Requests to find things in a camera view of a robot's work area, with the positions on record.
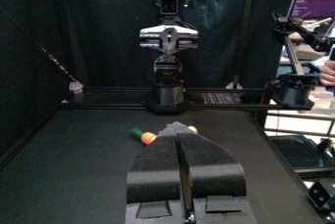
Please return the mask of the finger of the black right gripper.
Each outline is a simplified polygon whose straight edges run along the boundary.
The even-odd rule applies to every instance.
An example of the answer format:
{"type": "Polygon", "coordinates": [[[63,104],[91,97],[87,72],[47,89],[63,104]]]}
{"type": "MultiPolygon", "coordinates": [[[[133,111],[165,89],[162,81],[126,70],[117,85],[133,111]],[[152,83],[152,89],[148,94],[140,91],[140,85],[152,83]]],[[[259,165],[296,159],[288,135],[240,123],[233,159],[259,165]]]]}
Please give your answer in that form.
{"type": "Polygon", "coordinates": [[[169,33],[170,33],[169,55],[174,55],[177,52],[177,42],[178,42],[180,34],[174,27],[169,28],[169,33]]]}
{"type": "Polygon", "coordinates": [[[161,51],[161,54],[165,56],[166,55],[166,52],[169,50],[169,29],[170,28],[166,28],[164,29],[162,32],[160,32],[160,40],[161,40],[161,43],[160,43],[160,51],[161,51]]]}

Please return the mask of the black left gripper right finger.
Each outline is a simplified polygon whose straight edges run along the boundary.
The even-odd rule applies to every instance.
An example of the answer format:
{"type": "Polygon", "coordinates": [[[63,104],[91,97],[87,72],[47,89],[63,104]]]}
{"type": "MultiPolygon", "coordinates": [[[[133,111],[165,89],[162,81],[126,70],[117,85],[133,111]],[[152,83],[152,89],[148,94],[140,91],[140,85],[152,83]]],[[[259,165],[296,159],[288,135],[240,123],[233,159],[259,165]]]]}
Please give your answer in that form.
{"type": "Polygon", "coordinates": [[[187,224],[258,224],[243,166],[197,134],[178,134],[181,201],[187,224]]]}

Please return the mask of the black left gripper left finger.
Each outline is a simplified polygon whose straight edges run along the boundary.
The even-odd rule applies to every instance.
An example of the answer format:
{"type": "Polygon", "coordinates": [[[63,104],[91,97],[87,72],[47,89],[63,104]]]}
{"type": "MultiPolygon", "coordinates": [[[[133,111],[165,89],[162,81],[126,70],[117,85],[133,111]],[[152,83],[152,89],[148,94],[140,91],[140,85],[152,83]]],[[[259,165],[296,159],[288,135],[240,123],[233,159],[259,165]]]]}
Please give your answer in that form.
{"type": "Polygon", "coordinates": [[[134,158],[128,173],[126,224],[185,224],[177,136],[161,136],[134,158]]]}

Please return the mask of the person's hand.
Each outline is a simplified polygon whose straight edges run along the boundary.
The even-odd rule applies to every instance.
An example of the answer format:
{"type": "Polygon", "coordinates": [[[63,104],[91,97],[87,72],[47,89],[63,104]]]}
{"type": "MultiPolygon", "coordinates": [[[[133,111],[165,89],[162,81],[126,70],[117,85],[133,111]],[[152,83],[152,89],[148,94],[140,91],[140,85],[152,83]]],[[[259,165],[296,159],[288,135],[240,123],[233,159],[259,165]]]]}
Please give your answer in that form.
{"type": "Polygon", "coordinates": [[[319,70],[321,83],[325,86],[335,86],[335,61],[329,60],[319,70]]]}

